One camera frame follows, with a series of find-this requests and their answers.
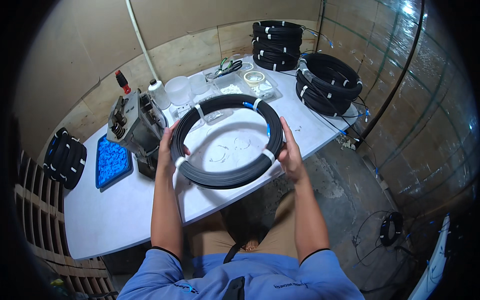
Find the black strap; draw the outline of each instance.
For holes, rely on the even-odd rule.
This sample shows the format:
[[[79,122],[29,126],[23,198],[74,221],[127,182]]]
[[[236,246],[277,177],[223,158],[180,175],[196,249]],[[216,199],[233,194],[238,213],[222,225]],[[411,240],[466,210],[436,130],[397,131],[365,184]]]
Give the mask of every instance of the black strap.
[[[231,262],[233,257],[235,256],[235,254],[237,254],[237,252],[240,250],[240,248],[244,244],[245,243],[236,243],[235,245],[233,245],[232,248],[230,248],[230,250],[228,251],[227,255],[225,256],[225,259],[223,260],[223,263],[226,264],[226,263]]]
[[[245,285],[245,277],[238,277],[232,279],[228,285],[225,295],[223,295],[222,300],[244,300],[245,291],[243,286]]]

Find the wooden pallet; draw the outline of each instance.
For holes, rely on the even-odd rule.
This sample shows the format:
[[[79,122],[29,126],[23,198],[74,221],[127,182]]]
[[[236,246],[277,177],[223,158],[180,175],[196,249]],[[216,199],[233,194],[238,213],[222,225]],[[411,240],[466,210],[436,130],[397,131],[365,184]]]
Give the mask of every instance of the wooden pallet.
[[[43,168],[23,151],[19,182],[15,185],[16,212],[32,252],[62,277],[71,293],[113,291],[101,257],[86,260],[70,257],[63,215],[63,185],[45,176]]]

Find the shirt logo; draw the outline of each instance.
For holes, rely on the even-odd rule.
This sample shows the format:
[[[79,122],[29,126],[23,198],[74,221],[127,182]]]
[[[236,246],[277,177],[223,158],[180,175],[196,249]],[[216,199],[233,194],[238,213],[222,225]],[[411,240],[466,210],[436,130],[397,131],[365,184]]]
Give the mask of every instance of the shirt logo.
[[[287,284],[282,284],[281,286],[276,286],[276,285],[273,285],[275,288],[284,288],[284,287],[290,287],[290,286],[297,286],[297,287],[301,287],[301,286],[307,286],[306,284],[304,283],[295,283],[295,282],[292,282],[292,283],[287,283]]]

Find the black fiber optic cable coil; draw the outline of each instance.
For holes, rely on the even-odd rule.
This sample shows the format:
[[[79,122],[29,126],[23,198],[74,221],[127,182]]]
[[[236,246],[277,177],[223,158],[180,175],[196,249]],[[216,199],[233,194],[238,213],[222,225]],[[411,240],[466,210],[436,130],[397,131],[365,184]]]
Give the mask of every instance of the black fiber optic cable coil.
[[[310,109],[321,115],[336,116],[343,115],[357,99],[362,82],[341,60],[312,53],[300,59],[295,89],[298,98]]]
[[[253,60],[264,69],[293,70],[300,57],[303,26],[285,21],[253,23]]]
[[[213,111],[226,108],[250,108],[252,109],[256,101],[255,97],[248,95],[223,95],[214,97],[200,105],[204,115]],[[274,156],[278,158],[282,147],[282,125],[280,118],[273,110],[273,108],[260,101],[257,106],[257,112],[265,119],[270,128],[270,139],[266,146]],[[188,131],[200,119],[200,114],[197,109],[191,109],[181,119],[180,123],[173,132],[171,155],[174,162],[179,157],[185,157],[183,150],[183,142],[187,136]],[[251,163],[232,170],[224,172],[206,172],[194,167],[188,161],[184,161],[178,167],[179,171],[190,181],[209,189],[234,189],[246,185],[264,174],[272,165],[271,159],[261,154]]]
[[[82,176],[87,150],[77,139],[62,127],[48,144],[43,161],[43,171],[51,180],[72,190]]]

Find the white cable tie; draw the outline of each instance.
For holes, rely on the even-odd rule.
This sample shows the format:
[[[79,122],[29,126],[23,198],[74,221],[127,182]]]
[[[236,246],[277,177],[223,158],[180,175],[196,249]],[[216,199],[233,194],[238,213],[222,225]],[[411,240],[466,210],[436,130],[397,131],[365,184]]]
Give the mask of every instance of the white cable tie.
[[[257,106],[258,106],[258,104],[260,103],[260,101],[261,101],[260,98],[257,98],[257,99],[255,100],[255,102],[253,103],[253,108],[252,108],[253,110],[255,110],[255,111],[257,110]]]
[[[206,123],[204,111],[202,110],[202,107],[200,106],[200,104],[195,104],[195,108],[197,109],[198,114],[200,115],[200,118]]]
[[[273,163],[275,163],[275,155],[273,155],[273,153],[270,150],[265,148],[262,151],[262,154],[264,154],[266,157],[268,157],[272,161],[272,165]]]
[[[177,160],[175,161],[175,167],[179,168],[180,165],[183,164],[185,161],[187,161],[186,158],[184,158],[183,156],[179,156],[179,158],[177,158]]]

